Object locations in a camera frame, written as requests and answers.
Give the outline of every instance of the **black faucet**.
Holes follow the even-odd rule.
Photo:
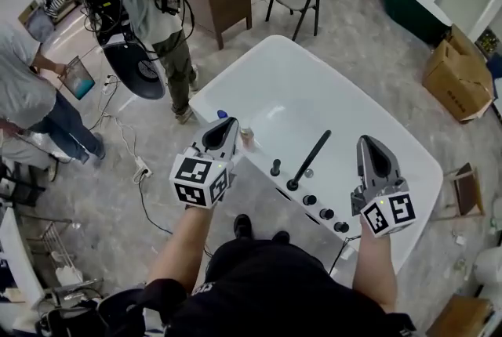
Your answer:
[[[318,140],[318,142],[315,144],[314,149],[312,149],[311,153],[308,154],[307,158],[305,159],[304,163],[300,166],[300,169],[295,175],[295,178],[290,179],[286,183],[286,187],[289,190],[297,190],[298,189],[298,181],[300,181],[300,178],[304,174],[305,170],[309,168],[311,165],[312,161],[315,159],[315,156],[319,153],[319,151],[322,149],[328,138],[331,136],[331,131],[327,130],[325,131],[321,139]]]

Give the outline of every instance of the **tiled floor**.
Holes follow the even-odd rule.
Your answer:
[[[470,124],[455,122],[420,84],[430,49],[387,17],[382,0],[322,0],[321,5],[318,36],[313,36],[312,11],[296,41],[389,111],[445,171],[466,161],[478,166],[482,196],[490,214],[493,199],[500,193],[502,148],[500,123],[491,109]],[[298,17],[291,17],[285,8],[275,5],[270,22],[265,23],[266,10],[267,0],[253,0],[253,29],[247,31],[245,21],[233,26],[224,33],[225,48],[221,51],[206,34],[194,32],[189,46],[201,71],[202,84],[268,35],[291,37]],[[93,49],[95,45],[92,35],[83,28],[82,16],[73,12],[44,50],[56,61],[69,62],[76,55],[84,56],[84,64],[99,83],[111,69],[100,50]],[[169,109],[168,96],[153,102],[131,97],[127,89],[119,86],[107,112],[136,130],[136,153],[154,172],[143,184],[147,209],[152,218],[172,229],[183,208],[173,203],[167,179],[175,154],[185,148],[198,125],[195,120],[178,125]],[[91,126],[105,100],[100,97],[98,85],[82,101],[71,101]],[[138,186],[132,181],[135,163],[117,125],[106,120],[101,132],[107,148],[101,166],[74,162],[61,166],[56,182],[40,198],[37,212],[70,216],[82,224],[79,230],[66,234],[69,247],[78,254],[78,267],[90,277],[104,277],[106,289],[115,291],[144,280],[166,235],[144,216]],[[132,143],[132,134],[127,130],[125,134]],[[286,204],[251,164],[239,165],[237,174],[235,187],[216,211],[208,240],[210,250],[232,238],[233,218],[246,212],[258,236],[270,237],[279,229],[289,230],[293,243],[327,266],[331,264],[340,248],[336,237],[305,219],[296,205]],[[439,200],[444,204],[451,199],[452,191],[446,190]],[[452,265],[459,258],[472,264],[480,248],[493,244],[488,224],[487,216],[426,226],[398,275],[398,308],[408,312],[420,328],[426,328],[451,294],[464,285],[464,274],[451,270]],[[455,244],[453,231],[467,238],[465,246]],[[354,264],[354,258],[342,263],[341,273],[350,274]]]

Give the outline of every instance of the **power strip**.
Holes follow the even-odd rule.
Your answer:
[[[136,162],[136,167],[137,167],[137,171],[133,177],[134,182],[136,182],[136,180],[138,180],[139,182],[141,175],[143,175],[144,178],[149,178],[153,176],[154,173],[148,168],[148,166],[145,164],[142,158],[137,156],[134,159],[134,161]]]
[[[101,90],[101,92],[104,95],[107,95],[107,92],[108,92],[108,90],[110,88],[110,84],[111,84],[111,78],[114,77],[114,76],[115,75],[107,75],[107,78],[104,81],[103,89]]]

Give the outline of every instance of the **cardboard box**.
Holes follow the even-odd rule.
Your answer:
[[[453,295],[427,330],[427,336],[478,337],[492,312],[488,299]]]
[[[33,13],[33,11],[35,11],[37,7],[38,3],[33,0],[33,2],[31,2],[31,4],[26,7],[26,9],[17,17],[17,19],[23,24],[23,26],[26,25],[30,14]]]
[[[492,75],[455,25],[427,62],[422,85],[460,122],[481,117],[493,101]]]

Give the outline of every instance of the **small bottle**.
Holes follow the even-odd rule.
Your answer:
[[[247,150],[254,149],[254,132],[248,123],[243,122],[241,126],[242,144]]]

